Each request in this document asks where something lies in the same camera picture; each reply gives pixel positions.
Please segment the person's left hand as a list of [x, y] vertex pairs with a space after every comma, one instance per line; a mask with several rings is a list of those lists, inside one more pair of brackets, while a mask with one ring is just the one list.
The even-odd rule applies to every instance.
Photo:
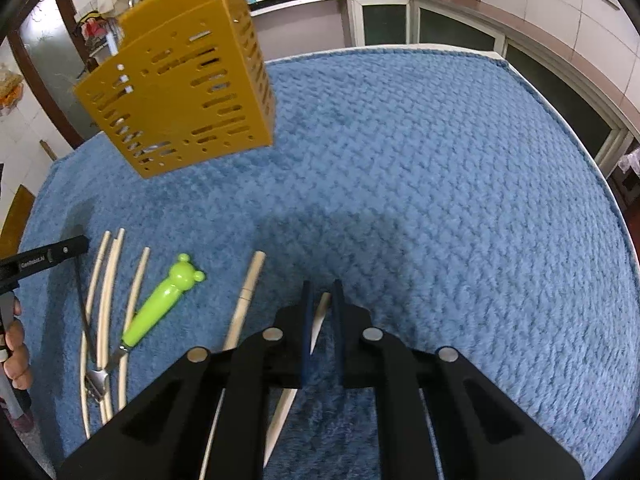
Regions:
[[3, 363], [6, 377], [12, 382], [12, 386], [17, 390], [28, 390], [32, 386], [34, 376], [29, 365], [29, 351], [25, 344], [24, 326], [20, 320], [22, 305], [20, 300], [14, 299], [13, 322], [6, 329], [6, 345], [11, 355]]

